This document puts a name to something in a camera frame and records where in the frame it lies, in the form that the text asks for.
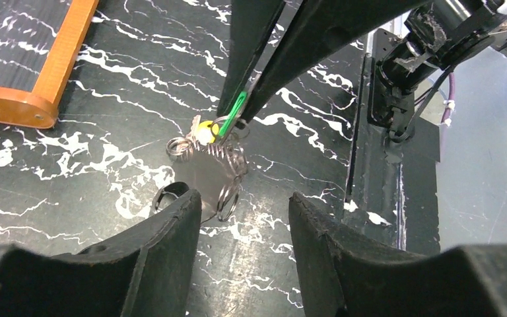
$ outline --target black marble table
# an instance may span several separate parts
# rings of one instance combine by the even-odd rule
[[[150,215],[155,193],[174,179],[166,142],[187,134],[197,114],[215,118],[229,3],[100,2],[55,128],[0,125],[0,243],[47,255],[78,252]],[[297,7],[287,5],[269,51]],[[21,28],[37,22],[23,12],[0,19]],[[37,40],[30,32],[0,32],[3,42]],[[363,53],[355,42],[321,62],[252,122],[242,142],[250,173],[238,208],[229,222],[213,219],[201,228],[190,316],[304,315],[288,198],[301,192],[343,218]]]

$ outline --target purple cable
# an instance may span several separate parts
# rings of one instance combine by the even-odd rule
[[[450,73],[448,79],[450,80],[450,91],[448,93],[448,100],[446,102],[454,102],[454,95],[456,94],[456,76],[454,73]],[[446,120],[448,120],[450,116],[452,116],[452,109],[449,107],[449,104],[447,104],[446,108],[444,109],[444,113],[442,114],[442,121],[440,123],[446,123]]]

